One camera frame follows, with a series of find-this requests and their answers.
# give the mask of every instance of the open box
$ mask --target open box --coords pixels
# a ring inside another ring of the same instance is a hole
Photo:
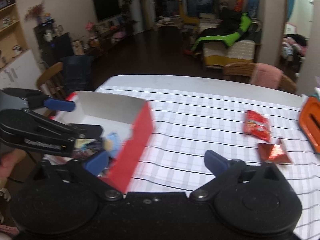
[[[61,123],[97,124],[103,127],[102,136],[118,133],[122,147],[105,177],[110,186],[126,193],[130,179],[153,131],[149,103],[140,98],[99,92],[79,91],[69,96],[76,103],[73,112],[59,112],[52,119]],[[52,163],[70,160],[47,156]]]

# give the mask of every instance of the striped tablecloth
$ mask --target striped tablecloth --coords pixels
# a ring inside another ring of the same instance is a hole
[[[278,165],[303,206],[295,233],[320,237],[320,158],[298,127],[300,109],[272,103],[177,90],[104,86],[97,92],[150,101],[155,131],[132,178],[129,191],[185,191],[190,194],[214,176],[204,166],[211,149],[227,159],[260,165],[257,143],[242,133],[244,113],[270,119],[272,143],[283,138],[292,164]]]

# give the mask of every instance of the white cabinet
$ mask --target white cabinet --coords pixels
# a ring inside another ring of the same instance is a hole
[[[0,71],[0,89],[5,87],[37,89],[36,81],[41,74],[29,49]]]
[[[0,89],[19,87],[12,75],[6,69],[0,72]]]

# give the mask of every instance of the person's hand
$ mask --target person's hand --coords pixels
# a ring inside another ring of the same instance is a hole
[[[0,179],[6,179],[10,176],[14,166],[26,156],[26,152],[20,149],[14,149],[6,153],[1,158]]]

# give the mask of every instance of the red candy wrapper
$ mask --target red candy wrapper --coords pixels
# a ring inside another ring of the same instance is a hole
[[[292,163],[281,139],[277,144],[258,143],[258,152],[262,161],[271,161],[273,163]]]
[[[261,114],[248,110],[244,121],[244,133],[254,135],[255,137],[270,142],[270,124],[269,119]]]

